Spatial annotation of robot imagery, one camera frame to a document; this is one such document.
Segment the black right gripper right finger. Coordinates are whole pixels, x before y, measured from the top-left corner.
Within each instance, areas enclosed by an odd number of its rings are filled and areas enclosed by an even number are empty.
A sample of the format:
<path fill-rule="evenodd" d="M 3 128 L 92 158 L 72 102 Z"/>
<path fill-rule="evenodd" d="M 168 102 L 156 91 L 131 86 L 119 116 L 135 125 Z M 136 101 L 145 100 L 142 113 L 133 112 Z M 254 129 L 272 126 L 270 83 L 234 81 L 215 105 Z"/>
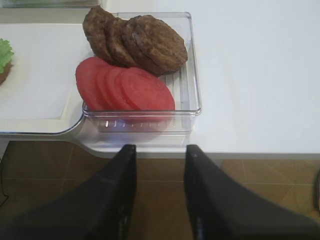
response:
<path fill-rule="evenodd" d="M 186 206 L 195 240 L 318 240 L 313 219 L 237 183 L 197 145 L 186 147 Z"/>

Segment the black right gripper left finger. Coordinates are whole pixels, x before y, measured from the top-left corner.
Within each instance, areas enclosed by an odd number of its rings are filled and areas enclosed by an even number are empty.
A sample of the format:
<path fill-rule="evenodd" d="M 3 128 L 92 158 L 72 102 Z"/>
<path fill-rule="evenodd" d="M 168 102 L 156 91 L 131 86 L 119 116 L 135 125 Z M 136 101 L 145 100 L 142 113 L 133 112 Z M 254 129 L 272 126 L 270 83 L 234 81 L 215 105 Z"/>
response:
<path fill-rule="evenodd" d="M 136 146 L 126 144 L 78 187 L 15 217 L 0 230 L 0 238 L 126 240 L 136 189 Z"/>

